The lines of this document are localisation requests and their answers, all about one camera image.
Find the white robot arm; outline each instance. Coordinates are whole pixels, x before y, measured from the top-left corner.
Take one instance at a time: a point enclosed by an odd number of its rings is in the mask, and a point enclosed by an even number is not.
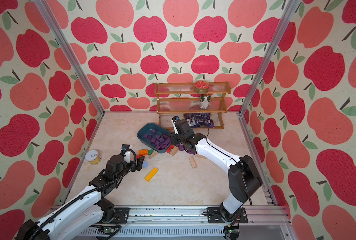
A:
[[[230,194],[220,204],[218,218],[233,224],[238,209],[262,185],[253,160],[247,155],[240,157],[225,151],[203,134],[194,134],[187,121],[178,116],[172,123],[175,132],[170,134],[170,139],[173,145],[182,143],[186,150],[207,157],[228,174]],[[134,161],[125,160],[126,152],[133,153]],[[106,168],[78,196],[36,223],[32,220],[25,222],[19,229],[17,240],[71,240],[94,223],[110,223],[116,214],[113,204],[104,197],[117,188],[130,171],[141,170],[143,159],[143,156],[136,159],[129,145],[122,145],[121,154],[112,156]]]

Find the cable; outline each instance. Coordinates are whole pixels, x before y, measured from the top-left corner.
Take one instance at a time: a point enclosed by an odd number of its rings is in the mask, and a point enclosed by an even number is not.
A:
[[[69,206],[71,206],[72,204],[74,204],[76,201],[78,200],[82,200],[84,196],[92,193],[92,192],[95,192],[95,191],[98,191],[104,187],[107,187],[109,185],[112,185],[114,184],[116,181],[120,180],[121,178],[123,178],[124,176],[126,176],[132,169],[133,167],[135,166],[135,162],[137,161],[137,154],[131,150],[131,149],[126,149],[123,153],[125,152],[132,152],[133,155],[134,155],[134,161],[133,161],[133,164],[131,165],[131,167],[128,169],[128,171],[123,174],[122,176],[108,182],[107,184],[105,185],[102,185],[100,187],[96,187],[94,189],[91,189],[85,193],[82,193],[81,195],[78,195],[76,198],[74,198],[73,200],[71,200],[69,203],[67,203],[66,205],[64,205],[63,207],[61,207],[57,212],[55,212],[53,215],[51,215],[48,219],[46,219],[46,221],[44,221],[40,226],[39,228],[37,228],[35,230],[35,232],[30,236],[30,238],[28,240],[34,240],[34,238],[36,237],[37,233],[40,231],[40,229],[42,229],[44,226],[46,226],[48,223],[52,223],[54,221],[54,219],[61,213],[63,212],[64,210],[66,210]]]
[[[219,149],[215,148],[214,146],[212,146],[212,145],[207,141],[207,138],[208,138],[208,136],[209,136],[209,133],[210,133],[210,128],[207,127],[207,135],[206,135],[206,142],[207,142],[207,144],[209,144],[210,147],[213,147],[215,150],[219,151],[219,152],[222,153],[223,155],[225,155],[225,156],[227,156],[227,157],[233,159],[234,162],[235,162],[235,165],[237,165],[237,167],[243,172],[243,169],[241,169],[241,167],[238,165],[237,161],[235,161],[234,158],[232,158],[231,156],[228,156],[228,155],[225,154],[224,152],[222,152],[222,151],[220,151]],[[242,180],[243,180],[243,184],[245,185],[245,189],[246,189],[246,193],[247,193],[248,198],[249,198],[250,206],[252,206],[252,202],[251,202],[249,190],[248,190],[248,187],[246,186],[245,178],[243,177],[243,175],[242,175]]]

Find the can lid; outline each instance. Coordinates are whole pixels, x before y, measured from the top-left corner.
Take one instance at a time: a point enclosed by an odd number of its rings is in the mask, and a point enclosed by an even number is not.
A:
[[[98,152],[96,150],[91,150],[86,153],[86,155],[84,156],[84,159],[86,159],[86,161],[90,162],[90,161],[94,161],[94,159],[96,159],[97,156],[98,156]]]

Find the purple foam block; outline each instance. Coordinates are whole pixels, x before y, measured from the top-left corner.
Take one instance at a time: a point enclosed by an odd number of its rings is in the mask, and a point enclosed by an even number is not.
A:
[[[165,144],[165,145],[168,145],[170,143],[170,139],[168,138],[168,139],[166,139],[164,142],[163,142],[163,144]]]

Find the yellow block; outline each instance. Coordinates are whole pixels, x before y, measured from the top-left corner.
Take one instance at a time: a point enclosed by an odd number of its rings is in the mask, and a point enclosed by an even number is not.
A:
[[[149,172],[149,174],[147,174],[147,176],[145,177],[146,181],[150,181],[152,179],[152,177],[157,173],[158,168],[154,167],[151,172]]]

